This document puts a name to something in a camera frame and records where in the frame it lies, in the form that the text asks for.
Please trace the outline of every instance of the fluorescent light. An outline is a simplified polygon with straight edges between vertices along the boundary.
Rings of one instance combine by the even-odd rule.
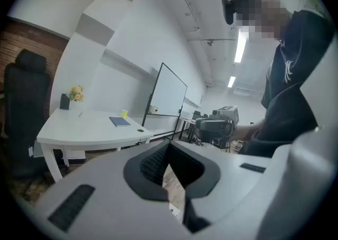
[[[237,50],[236,50],[236,55],[234,57],[235,62],[241,62],[246,42],[247,42],[247,35],[243,33],[241,30],[239,30]]]
[[[232,85],[233,85],[235,79],[236,79],[236,77],[230,77],[229,84],[228,84],[228,87],[229,87],[229,88],[232,87]]]

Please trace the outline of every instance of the table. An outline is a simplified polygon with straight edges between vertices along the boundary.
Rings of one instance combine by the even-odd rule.
[[[37,141],[55,182],[62,179],[53,149],[63,153],[65,165],[69,166],[69,150],[105,150],[135,145],[137,142],[149,143],[153,133],[136,123],[130,117],[130,126],[116,127],[109,117],[121,114],[95,110],[63,110],[57,108],[46,121]]]
[[[183,131],[184,131],[184,128],[185,128],[185,123],[189,123],[191,125],[194,125],[195,126],[195,120],[193,119],[185,119],[185,118],[180,118],[181,120],[183,120],[183,126],[182,126],[182,129],[181,129],[181,132],[180,132],[180,136],[179,136],[179,140],[181,140],[182,138],[182,135],[183,135]],[[189,132],[189,135],[188,135],[188,142],[191,143],[192,141],[192,138],[194,136],[194,127],[190,129],[190,132]]]

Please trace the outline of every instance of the black office chair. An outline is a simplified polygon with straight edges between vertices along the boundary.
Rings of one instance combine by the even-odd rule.
[[[8,136],[5,156],[9,174],[18,180],[31,179],[48,171],[44,158],[29,157],[28,148],[45,123],[44,101],[50,78],[45,73],[46,58],[28,50],[22,50],[15,63],[5,68],[5,133]],[[58,163],[62,153],[55,152]]]

